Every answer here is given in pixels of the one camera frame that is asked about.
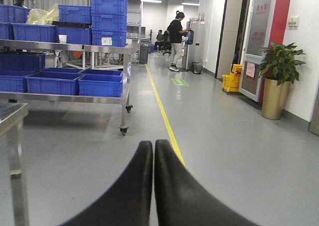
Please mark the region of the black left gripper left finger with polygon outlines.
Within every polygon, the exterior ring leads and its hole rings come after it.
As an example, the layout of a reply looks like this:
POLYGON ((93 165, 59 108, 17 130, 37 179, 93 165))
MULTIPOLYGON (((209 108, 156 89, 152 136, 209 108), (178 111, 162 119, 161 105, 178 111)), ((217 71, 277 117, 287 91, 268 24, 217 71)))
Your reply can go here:
POLYGON ((95 202, 64 226, 148 226, 153 188, 153 146, 141 141, 127 167, 95 202))

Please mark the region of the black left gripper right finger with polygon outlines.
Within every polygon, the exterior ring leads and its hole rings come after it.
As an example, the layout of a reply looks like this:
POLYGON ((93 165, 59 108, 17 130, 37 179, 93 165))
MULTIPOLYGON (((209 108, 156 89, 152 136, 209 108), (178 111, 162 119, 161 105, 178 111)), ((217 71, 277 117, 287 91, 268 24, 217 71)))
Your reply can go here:
POLYGON ((160 226, 254 225, 210 194, 185 168, 168 140, 156 140, 154 184, 160 226))

